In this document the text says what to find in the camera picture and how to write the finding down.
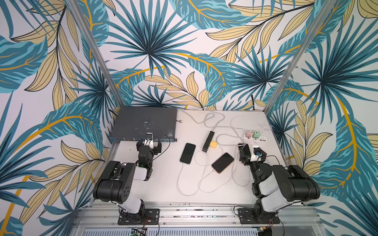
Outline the black phone pink case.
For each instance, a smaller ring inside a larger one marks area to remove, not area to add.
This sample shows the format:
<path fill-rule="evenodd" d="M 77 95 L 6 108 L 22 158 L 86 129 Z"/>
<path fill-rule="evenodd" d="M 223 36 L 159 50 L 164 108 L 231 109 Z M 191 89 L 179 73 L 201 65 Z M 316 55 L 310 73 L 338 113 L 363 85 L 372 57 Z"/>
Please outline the black phone pink case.
<path fill-rule="evenodd" d="M 211 166 L 216 173 L 220 174 L 233 162 L 234 158 L 228 152 L 225 152 Z"/>

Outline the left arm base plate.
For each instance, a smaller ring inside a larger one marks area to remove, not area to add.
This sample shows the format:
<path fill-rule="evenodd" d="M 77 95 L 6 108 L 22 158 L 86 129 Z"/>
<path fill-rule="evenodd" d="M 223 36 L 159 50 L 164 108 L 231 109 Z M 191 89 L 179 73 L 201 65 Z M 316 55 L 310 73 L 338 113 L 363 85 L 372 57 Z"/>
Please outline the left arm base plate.
<path fill-rule="evenodd" d="M 141 209 L 139 213 L 131 214 L 123 209 L 120 210 L 118 225 L 136 226 L 136 225 L 158 225 L 160 209 L 147 208 Z"/>

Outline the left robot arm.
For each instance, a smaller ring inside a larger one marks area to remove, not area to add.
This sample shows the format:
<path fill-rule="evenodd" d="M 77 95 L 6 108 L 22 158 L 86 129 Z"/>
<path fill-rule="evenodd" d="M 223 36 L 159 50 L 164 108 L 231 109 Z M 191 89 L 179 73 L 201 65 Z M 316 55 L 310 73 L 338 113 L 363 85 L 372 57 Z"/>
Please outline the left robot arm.
<path fill-rule="evenodd" d="M 136 163 L 109 161 L 93 189 L 93 198 L 110 202 L 122 214 L 144 217 L 145 204 L 131 194 L 133 181 L 148 181 L 153 172 L 154 156 L 161 153 L 161 141 L 146 139 L 136 144 L 138 160 Z"/>

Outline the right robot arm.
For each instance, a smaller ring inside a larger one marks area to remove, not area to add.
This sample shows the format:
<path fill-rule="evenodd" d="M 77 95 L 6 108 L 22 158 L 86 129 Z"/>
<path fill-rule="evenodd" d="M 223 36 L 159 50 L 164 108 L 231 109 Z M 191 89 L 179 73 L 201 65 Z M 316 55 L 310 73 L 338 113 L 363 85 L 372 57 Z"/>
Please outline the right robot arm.
<path fill-rule="evenodd" d="M 240 223 L 277 224 L 279 210 L 320 197 L 318 184 L 298 165 L 269 165 L 265 162 L 268 155 L 260 147 L 251 151 L 240 143 L 238 149 L 239 161 L 250 167 L 252 192 L 257 197 L 253 209 L 238 209 Z"/>

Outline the black phone grey case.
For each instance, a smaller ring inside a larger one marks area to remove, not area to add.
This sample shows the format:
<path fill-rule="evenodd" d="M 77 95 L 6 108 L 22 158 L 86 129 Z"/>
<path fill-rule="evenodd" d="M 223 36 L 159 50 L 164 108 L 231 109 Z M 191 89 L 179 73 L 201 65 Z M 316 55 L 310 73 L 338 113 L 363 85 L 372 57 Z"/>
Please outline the black phone grey case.
<path fill-rule="evenodd" d="M 180 157 L 180 162 L 184 164 L 190 164 L 196 149 L 196 145 L 186 143 L 182 155 Z"/>

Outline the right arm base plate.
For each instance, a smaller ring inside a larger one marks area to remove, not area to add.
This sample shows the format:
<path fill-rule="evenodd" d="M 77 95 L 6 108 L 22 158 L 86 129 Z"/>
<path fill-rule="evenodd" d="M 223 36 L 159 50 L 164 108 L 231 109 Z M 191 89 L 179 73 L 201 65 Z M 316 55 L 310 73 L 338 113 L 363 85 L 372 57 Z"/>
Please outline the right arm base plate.
<path fill-rule="evenodd" d="M 237 216 L 242 225 L 276 225 L 280 224 L 276 213 L 260 211 L 252 208 L 238 208 Z"/>

